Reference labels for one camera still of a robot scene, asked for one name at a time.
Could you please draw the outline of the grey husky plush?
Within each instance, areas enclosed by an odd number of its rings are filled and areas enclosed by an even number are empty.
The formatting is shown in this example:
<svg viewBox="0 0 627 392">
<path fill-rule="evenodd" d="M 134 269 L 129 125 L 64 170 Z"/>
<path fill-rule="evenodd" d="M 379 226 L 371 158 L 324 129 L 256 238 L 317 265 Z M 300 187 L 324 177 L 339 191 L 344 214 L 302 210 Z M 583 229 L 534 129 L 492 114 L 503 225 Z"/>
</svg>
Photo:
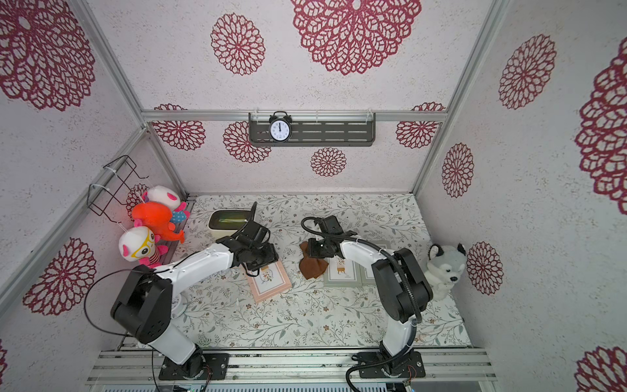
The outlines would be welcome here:
<svg viewBox="0 0 627 392">
<path fill-rule="evenodd" d="M 457 246 L 431 245 L 424 275 L 431 286 L 433 301 L 441 301 L 450 294 L 466 265 L 467 251 L 462 243 Z"/>
</svg>

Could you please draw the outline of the white pink plush top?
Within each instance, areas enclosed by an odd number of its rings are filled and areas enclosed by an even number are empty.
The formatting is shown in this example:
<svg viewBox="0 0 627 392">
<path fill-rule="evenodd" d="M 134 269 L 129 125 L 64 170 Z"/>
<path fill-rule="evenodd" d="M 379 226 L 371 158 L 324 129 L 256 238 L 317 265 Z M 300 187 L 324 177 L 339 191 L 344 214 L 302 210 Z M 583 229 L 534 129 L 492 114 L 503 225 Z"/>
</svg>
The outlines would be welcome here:
<svg viewBox="0 0 627 392">
<path fill-rule="evenodd" d="M 156 202 L 168 207 L 172 212 L 184 212 L 187 203 L 172 189 L 165 186 L 155 186 L 145 191 L 141 198 L 145 202 Z"/>
</svg>

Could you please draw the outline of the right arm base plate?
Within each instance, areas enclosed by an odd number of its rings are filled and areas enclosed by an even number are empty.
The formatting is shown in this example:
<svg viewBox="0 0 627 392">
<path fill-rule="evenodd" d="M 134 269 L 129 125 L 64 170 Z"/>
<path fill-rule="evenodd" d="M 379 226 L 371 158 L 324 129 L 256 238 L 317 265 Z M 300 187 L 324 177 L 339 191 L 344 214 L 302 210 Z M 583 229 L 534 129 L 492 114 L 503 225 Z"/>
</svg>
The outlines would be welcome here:
<svg viewBox="0 0 627 392">
<path fill-rule="evenodd" d="M 378 378 L 424 378 L 426 369 L 421 354 L 414 348 L 408 349 L 397 359 L 379 351 L 362 351 L 351 358 L 359 367 L 362 379 Z"/>
</svg>

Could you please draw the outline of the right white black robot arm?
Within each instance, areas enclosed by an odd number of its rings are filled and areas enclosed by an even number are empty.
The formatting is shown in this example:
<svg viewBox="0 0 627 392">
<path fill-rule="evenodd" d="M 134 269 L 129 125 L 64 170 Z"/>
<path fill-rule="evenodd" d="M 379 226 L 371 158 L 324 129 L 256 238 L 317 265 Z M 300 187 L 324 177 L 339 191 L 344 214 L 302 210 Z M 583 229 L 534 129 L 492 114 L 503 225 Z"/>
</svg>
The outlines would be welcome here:
<svg viewBox="0 0 627 392">
<path fill-rule="evenodd" d="M 412 251 L 391 251 L 345 232 L 335 216 L 305 217 L 301 227 L 313 237 L 310 254 L 322 258 L 339 256 L 370 270 L 388 324 L 380 343 L 384 359 L 403 356 L 411 350 L 421 313 L 433 299 L 433 292 Z"/>
</svg>

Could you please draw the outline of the cream box with green lid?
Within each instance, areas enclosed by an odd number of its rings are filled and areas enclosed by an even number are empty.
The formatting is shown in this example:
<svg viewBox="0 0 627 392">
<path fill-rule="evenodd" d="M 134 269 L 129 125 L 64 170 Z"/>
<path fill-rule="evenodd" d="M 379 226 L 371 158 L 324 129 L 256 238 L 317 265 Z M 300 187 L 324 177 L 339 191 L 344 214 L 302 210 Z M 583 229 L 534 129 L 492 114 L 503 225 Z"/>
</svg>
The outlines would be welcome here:
<svg viewBox="0 0 627 392">
<path fill-rule="evenodd" d="M 225 209 L 212 213 L 207 223 L 209 234 L 214 239 L 234 235 L 255 215 L 253 210 Z"/>
</svg>

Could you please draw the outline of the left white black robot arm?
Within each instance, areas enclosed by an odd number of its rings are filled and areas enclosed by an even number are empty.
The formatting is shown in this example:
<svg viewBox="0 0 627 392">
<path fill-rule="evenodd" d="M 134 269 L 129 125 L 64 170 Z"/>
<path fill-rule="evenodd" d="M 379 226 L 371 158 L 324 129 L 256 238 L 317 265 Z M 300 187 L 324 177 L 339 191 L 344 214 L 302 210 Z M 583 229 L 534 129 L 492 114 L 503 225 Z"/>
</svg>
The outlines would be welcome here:
<svg viewBox="0 0 627 392">
<path fill-rule="evenodd" d="M 111 316 L 137 341 L 179 366 L 199 362 L 202 351 L 172 324 L 174 298 L 214 274 L 243 266 L 255 272 L 279 260 L 269 229 L 255 222 L 253 204 L 244 225 L 233 235 L 163 267 L 132 269 L 111 309 Z"/>
</svg>

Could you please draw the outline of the brown cloth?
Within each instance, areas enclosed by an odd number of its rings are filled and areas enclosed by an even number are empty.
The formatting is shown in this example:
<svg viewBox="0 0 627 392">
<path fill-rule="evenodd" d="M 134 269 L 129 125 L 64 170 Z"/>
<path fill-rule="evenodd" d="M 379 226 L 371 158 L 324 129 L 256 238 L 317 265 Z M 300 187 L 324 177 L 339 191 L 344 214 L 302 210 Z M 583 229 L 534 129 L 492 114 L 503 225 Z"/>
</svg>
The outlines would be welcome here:
<svg viewBox="0 0 627 392">
<path fill-rule="evenodd" d="M 300 260 L 299 269 L 305 279 L 317 279 L 327 270 L 329 264 L 324 259 L 310 256 L 309 243 L 307 241 L 300 244 L 303 258 Z"/>
</svg>

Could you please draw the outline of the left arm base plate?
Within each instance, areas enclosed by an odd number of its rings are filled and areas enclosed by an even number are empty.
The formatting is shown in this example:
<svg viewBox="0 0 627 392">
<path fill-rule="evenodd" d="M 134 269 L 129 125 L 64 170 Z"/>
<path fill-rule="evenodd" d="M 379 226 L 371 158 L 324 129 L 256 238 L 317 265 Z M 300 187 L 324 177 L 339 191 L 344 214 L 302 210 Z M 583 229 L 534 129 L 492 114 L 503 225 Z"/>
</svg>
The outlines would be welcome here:
<svg viewBox="0 0 627 392">
<path fill-rule="evenodd" d="M 225 379 L 229 367 L 230 355 L 222 352 L 205 352 L 199 346 L 183 364 L 176 364 L 171 359 L 164 359 L 158 375 L 160 381 L 216 380 Z"/>
</svg>

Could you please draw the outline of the grey wall shelf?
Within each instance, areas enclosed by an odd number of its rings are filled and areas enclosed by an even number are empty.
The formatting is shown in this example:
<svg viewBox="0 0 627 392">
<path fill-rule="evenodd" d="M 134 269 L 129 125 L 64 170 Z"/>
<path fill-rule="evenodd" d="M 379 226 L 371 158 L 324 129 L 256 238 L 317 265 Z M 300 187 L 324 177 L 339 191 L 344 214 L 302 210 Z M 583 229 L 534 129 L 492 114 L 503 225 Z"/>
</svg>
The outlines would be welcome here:
<svg viewBox="0 0 627 392">
<path fill-rule="evenodd" d="M 275 142 L 269 135 L 268 115 L 248 115 L 248 140 L 254 147 L 370 147 L 376 139 L 376 115 L 365 114 L 355 121 L 312 121 L 292 117 L 292 136 Z"/>
</svg>

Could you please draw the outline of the red plush toy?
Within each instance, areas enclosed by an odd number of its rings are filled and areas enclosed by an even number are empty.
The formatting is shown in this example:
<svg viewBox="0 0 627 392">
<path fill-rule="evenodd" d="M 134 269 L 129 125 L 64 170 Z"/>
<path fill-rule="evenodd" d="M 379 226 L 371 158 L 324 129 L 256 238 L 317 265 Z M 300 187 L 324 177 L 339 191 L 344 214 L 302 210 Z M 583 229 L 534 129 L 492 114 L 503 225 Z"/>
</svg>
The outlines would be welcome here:
<svg viewBox="0 0 627 392">
<path fill-rule="evenodd" d="M 132 209 L 132 220 L 135 223 L 148 227 L 164 241 L 184 243 L 185 232 L 175 231 L 176 226 L 171 222 L 172 218 L 172 211 L 157 202 L 137 204 Z"/>
</svg>

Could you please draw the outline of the white round alarm clock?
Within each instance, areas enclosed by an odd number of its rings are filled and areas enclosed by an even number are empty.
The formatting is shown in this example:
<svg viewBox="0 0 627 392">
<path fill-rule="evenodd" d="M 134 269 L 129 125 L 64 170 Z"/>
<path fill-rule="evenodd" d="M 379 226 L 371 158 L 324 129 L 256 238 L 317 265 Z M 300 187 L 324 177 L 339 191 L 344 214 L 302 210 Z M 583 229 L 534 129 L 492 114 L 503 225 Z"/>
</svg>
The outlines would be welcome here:
<svg viewBox="0 0 627 392">
<path fill-rule="evenodd" d="M 176 294 L 171 302 L 171 317 L 173 319 L 180 318 L 189 306 L 189 299 L 184 292 Z"/>
</svg>

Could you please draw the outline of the white plush with yellow glasses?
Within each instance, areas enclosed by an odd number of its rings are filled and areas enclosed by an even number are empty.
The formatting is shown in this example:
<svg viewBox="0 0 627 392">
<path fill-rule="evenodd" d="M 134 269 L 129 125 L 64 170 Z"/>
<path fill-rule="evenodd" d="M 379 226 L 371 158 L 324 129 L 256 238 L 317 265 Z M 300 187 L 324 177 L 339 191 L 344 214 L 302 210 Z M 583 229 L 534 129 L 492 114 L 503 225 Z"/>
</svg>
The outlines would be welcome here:
<svg viewBox="0 0 627 392">
<path fill-rule="evenodd" d="M 126 261 L 156 268 L 163 264 L 161 259 L 169 251 L 166 245 L 158 244 L 160 240 L 161 237 L 146 226 L 133 227 L 120 237 L 119 252 Z"/>
</svg>

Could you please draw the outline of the pink picture frame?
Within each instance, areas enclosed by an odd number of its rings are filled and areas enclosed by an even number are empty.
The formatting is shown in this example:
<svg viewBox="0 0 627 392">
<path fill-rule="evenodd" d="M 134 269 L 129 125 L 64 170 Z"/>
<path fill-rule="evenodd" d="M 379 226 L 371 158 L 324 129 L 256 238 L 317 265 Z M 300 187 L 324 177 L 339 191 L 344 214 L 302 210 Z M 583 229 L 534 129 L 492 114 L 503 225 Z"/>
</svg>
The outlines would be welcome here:
<svg viewBox="0 0 627 392">
<path fill-rule="evenodd" d="M 247 276 L 247 280 L 256 303 L 271 299 L 292 288 L 292 283 L 281 261 L 261 267 L 257 276 Z"/>
</svg>

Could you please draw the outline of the black alarm clock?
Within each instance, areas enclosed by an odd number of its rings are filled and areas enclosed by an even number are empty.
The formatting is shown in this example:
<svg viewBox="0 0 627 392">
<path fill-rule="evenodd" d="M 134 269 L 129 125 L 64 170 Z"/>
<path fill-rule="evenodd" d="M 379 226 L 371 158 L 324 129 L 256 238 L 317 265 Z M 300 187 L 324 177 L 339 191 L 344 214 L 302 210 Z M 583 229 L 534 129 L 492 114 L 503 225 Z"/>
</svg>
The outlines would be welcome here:
<svg viewBox="0 0 627 392">
<path fill-rule="evenodd" d="M 292 136 L 292 116 L 286 111 L 275 111 L 269 117 L 269 135 L 275 142 L 286 142 Z"/>
</svg>

